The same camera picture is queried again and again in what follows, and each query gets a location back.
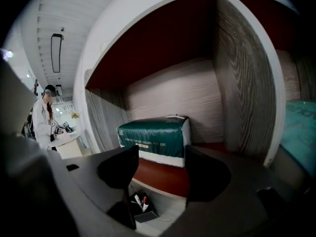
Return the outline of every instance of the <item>woman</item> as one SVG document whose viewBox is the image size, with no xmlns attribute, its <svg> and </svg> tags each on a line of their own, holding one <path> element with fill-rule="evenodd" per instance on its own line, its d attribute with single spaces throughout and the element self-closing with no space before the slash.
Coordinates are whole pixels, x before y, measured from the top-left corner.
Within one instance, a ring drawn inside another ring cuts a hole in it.
<svg viewBox="0 0 316 237">
<path fill-rule="evenodd" d="M 54 119 L 51 104 L 55 102 L 55 98 L 55 87 L 48 85 L 44 90 L 43 97 L 37 100 L 33 107 L 32 120 L 35 138 L 43 149 L 48 149 L 54 133 L 62 133 L 62 129 L 57 125 L 52 126 Z"/>
</svg>

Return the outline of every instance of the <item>white ceiling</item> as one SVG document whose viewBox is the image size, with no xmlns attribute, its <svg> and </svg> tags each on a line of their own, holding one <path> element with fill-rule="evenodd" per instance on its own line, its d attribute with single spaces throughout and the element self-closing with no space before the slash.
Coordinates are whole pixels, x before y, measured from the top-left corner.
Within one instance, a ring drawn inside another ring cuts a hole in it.
<svg viewBox="0 0 316 237">
<path fill-rule="evenodd" d="M 77 64 L 87 35 L 111 1 L 40 0 L 37 15 L 38 52 L 49 84 L 73 88 Z M 60 53 L 60 73 L 54 73 L 51 64 L 50 38 L 54 33 L 64 36 Z"/>
</svg>

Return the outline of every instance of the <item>pen holder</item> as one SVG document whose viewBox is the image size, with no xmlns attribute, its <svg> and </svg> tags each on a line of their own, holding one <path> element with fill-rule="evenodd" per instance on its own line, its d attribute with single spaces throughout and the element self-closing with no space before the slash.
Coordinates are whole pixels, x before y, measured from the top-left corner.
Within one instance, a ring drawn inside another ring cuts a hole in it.
<svg viewBox="0 0 316 237">
<path fill-rule="evenodd" d="M 134 197 L 135 195 L 136 195 L 136 193 L 133 194 L 129 198 L 130 199 L 130 211 L 131 211 L 131 214 L 134 216 L 135 221 L 137 221 L 139 223 L 143 223 L 143 222 L 158 218 L 158 214 L 157 214 L 152 202 L 150 201 L 150 199 L 146 195 L 146 193 L 137 194 L 139 196 L 140 200 L 142 200 L 142 198 L 144 196 L 147 197 L 148 207 L 147 207 L 145 212 L 142 212 L 142 209 L 137 204 L 136 199 Z"/>
</svg>

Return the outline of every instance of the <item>sleeve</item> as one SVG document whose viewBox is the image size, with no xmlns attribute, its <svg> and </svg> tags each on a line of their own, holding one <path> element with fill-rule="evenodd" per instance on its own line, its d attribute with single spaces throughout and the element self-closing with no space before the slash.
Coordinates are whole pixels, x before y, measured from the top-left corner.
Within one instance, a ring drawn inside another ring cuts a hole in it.
<svg viewBox="0 0 316 237">
<path fill-rule="evenodd" d="M 45 123 L 45 118 L 42 114 L 43 107 L 41 104 L 35 104 L 33 109 L 33 126 L 36 129 L 37 133 L 42 135 L 51 135 L 53 134 L 52 126 Z"/>
</svg>

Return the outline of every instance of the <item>white coat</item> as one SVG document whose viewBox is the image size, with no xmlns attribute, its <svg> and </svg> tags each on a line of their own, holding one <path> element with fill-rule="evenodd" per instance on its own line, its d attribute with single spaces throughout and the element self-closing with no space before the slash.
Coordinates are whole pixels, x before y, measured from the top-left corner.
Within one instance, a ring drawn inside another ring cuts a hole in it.
<svg viewBox="0 0 316 237">
<path fill-rule="evenodd" d="M 42 98 L 37 100 L 34 104 L 32 121 L 37 142 L 43 149 L 47 150 L 48 144 L 50 143 L 50 135 L 54 132 L 50 124 L 47 105 L 44 103 Z"/>
</svg>

